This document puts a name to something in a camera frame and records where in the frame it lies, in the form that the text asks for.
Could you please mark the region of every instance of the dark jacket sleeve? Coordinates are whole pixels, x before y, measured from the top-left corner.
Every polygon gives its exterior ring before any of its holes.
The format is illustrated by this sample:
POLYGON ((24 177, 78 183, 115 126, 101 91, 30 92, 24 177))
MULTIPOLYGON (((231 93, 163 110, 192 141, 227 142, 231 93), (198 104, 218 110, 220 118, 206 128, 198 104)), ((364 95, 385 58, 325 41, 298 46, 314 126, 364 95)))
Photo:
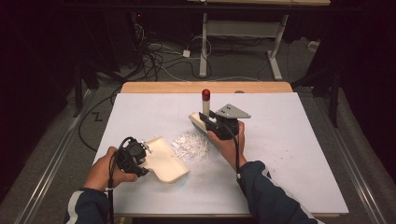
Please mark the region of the dark jacket sleeve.
POLYGON ((81 189, 73 193, 64 223, 107 223, 110 203, 107 196, 96 189, 81 189))
POLYGON ((250 161, 241 167, 241 184, 245 189, 249 212, 260 223, 322 223, 272 182, 261 161, 250 161))

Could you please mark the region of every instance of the person's left hand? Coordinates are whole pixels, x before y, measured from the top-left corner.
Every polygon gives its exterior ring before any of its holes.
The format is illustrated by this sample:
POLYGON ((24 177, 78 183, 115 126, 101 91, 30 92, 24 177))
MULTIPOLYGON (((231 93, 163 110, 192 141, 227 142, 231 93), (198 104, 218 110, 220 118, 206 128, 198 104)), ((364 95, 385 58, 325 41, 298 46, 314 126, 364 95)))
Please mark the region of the person's left hand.
MULTIPOLYGON (((110 147, 107 154, 100 158, 91 168, 88 173, 87 179, 83 185, 83 188, 97 189, 102 192, 106 191, 107 183, 109 179, 108 165, 110 163, 111 157, 117 149, 110 147)), ((118 186, 122 182, 135 182, 137 180, 137 175, 124 173, 118 165, 116 165, 113 174, 113 188, 118 186)))

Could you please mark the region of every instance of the red object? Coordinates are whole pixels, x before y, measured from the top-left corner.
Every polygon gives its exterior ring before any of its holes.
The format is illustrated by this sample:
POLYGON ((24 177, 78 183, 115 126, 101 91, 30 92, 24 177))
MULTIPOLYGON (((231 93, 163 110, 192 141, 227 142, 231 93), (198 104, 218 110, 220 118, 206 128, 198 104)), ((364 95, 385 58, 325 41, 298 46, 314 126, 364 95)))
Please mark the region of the red object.
POLYGON ((202 100, 203 101, 209 101, 210 100, 210 90, 204 89, 202 91, 202 100))

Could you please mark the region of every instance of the dark background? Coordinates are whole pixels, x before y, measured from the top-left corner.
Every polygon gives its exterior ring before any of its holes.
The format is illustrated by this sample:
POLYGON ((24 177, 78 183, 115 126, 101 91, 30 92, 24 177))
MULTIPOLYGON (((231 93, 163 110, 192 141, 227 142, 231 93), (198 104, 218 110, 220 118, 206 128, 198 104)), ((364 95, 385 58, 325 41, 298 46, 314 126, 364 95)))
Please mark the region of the dark background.
MULTIPOLYGON (((145 4, 156 2, 145 1, 145 4)), ((329 64, 337 65, 340 85, 355 117, 395 180, 395 8, 389 0, 332 1, 332 5, 362 6, 363 12, 360 15, 291 15, 284 40, 321 38, 307 75, 329 64)), ((106 69, 119 71, 119 65, 131 62, 136 54, 126 50, 133 48, 134 37, 124 12, 80 14, 60 10, 57 2, 51 0, 3 1, 0 9, 0 169, 3 171, 0 182, 3 199, 48 125, 70 100, 66 95, 74 85, 77 62, 89 59, 106 69)), ((199 13, 141 12, 141 15, 141 22, 148 30, 181 44, 189 43, 202 29, 199 13)), ((230 15, 217 16, 227 18, 230 15)), ((258 21, 277 17, 238 16, 258 21)), ((83 71, 84 80, 95 88, 95 81, 92 81, 95 69, 83 67, 83 71)), ((331 86, 328 76, 332 74, 325 74, 310 85, 331 86)))

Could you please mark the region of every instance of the hand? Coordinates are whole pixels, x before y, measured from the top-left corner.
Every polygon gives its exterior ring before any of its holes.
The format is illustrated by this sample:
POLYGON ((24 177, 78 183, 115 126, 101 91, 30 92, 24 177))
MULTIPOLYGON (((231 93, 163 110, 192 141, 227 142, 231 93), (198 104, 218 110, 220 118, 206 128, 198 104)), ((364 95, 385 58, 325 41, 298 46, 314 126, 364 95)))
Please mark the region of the hand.
MULTIPOLYGON (((97 189, 102 192, 106 191, 107 182, 109 179, 108 165, 110 163, 111 157, 116 151, 116 148, 110 147, 107 151, 107 154, 104 157, 100 158, 93 165, 90 172, 88 173, 83 188, 97 189)), ((137 175, 126 174, 119 168, 119 166, 116 165, 113 174, 113 188, 115 188, 122 182, 135 182, 136 180, 137 175)))
MULTIPOLYGON (((239 167, 243 166, 247 163, 247 160, 244 156, 244 148, 245 148, 245 123, 242 121, 239 122, 239 134, 236 136, 236 140, 239 142, 239 167)), ((224 159, 230 163, 233 169, 236 171, 235 157, 236 157, 236 148, 235 142, 233 139, 231 140, 219 140, 215 133, 212 131, 207 132, 209 138, 219 149, 221 155, 224 159)))

